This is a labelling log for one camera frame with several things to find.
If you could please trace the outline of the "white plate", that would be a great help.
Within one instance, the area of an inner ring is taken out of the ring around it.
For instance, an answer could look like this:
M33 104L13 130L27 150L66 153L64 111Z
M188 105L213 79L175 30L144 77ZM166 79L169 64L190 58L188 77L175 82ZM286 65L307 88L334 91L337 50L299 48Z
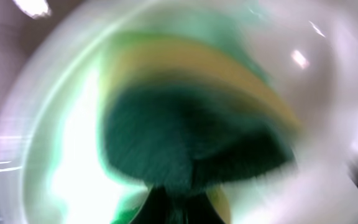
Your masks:
M147 185L106 162L109 45L121 32L213 45L293 112L293 160L222 184L229 223L358 223L358 1L88 1L43 42L0 113L4 223L130 223Z

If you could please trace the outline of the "yellow green sponge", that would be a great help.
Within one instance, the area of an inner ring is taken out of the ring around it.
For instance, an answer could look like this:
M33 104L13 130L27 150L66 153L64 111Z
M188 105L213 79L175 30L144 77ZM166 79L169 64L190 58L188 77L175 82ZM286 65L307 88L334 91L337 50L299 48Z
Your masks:
M299 128L293 112L213 45L175 34L118 33L103 84L104 158L118 173L143 181L148 194L161 187L173 197L206 192L229 223L222 184L293 160L290 139Z

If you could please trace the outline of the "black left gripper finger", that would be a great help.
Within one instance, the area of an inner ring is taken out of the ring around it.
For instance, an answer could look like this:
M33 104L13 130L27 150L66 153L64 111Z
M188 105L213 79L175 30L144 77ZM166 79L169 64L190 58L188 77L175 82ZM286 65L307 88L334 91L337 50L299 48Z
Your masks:
M206 192L173 197L152 188L130 224L225 224Z

